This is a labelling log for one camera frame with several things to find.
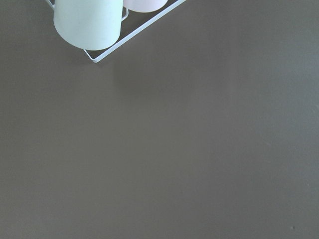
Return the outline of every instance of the white pot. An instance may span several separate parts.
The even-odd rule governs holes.
[[[123,6],[132,11],[151,12],[160,9],[167,0],[124,0]]]
[[[73,46],[102,50],[121,32],[123,0],[55,0],[54,26]]]

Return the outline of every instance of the dark gray surface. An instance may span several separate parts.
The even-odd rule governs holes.
[[[189,0],[107,59],[0,1],[1,239],[318,239],[319,2]]]

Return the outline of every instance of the white cup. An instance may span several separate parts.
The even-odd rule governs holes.
[[[54,26],[73,46],[102,50],[121,33],[123,0],[55,0]]]
[[[160,9],[167,0],[124,0],[123,6],[132,11],[151,12]]]

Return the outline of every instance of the white metal rack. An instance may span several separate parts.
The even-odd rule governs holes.
[[[50,0],[45,0],[45,1],[54,10],[54,4]],[[163,8],[161,8],[159,11],[157,11],[154,16],[152,16],[150,19],[145,21],[142,25],[138,26],[137,28],[132,29],[128,34],[120,37],[120,39],[114,45],[112,45],[111,47],[103,50],[102,52],[98,51],[99,53],[98,53],[97,56],[93,57],[92,54],[90,54],[90,52],[85,50],[85,49],[84,49],[84,52],[88,55],[88,57],[94,63],[97,63],[97,62],[101,61],[106,56],[108,56],[110,53],[112,53],[117,48],[122,46],[125,42],[127,42],[128,40],[130,40],[131,38],[136,36],[138,33],[143,31],[145,28],[147,28],[152,23],[154,23],[157,20],[159,20],[162,16],[166,15],[167,13],[169,13],[170,11],[172,11],[174,8],[176,8],[177,6],[181,5],[185,1],[186,0],[169,0],[168,3]],[[129,10],[127,8],[125,10],[126,10],[126,12],[125,12],[125,15],[122,17],[122,21],[124,21],[125,19],[130,20],[130,18],[129,18]]]

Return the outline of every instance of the gray table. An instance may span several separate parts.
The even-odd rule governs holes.
[[[1,239],[318,239],[319,2],[189,0],[91,63],[0,1]]]

